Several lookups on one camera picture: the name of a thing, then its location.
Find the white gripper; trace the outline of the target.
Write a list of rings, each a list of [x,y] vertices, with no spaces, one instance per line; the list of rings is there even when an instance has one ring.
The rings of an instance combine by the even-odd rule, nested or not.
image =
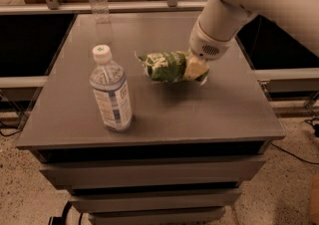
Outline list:
[[[183,78],[186,81],[202,82],[208,71],[207,61],[220,59],[231,47],[233,32],[222,27],[216,33],[207,34],[197,20],[189,37],[189,49],[193,56],[186,59]]]

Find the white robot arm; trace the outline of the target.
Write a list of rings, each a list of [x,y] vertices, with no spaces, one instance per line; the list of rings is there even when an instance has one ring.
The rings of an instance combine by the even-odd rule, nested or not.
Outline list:
[[[204,66],[220,59],[257,16],[277,24],[312,54],[319,53],[319,0],[207,0],[190,33],[191,60]]]

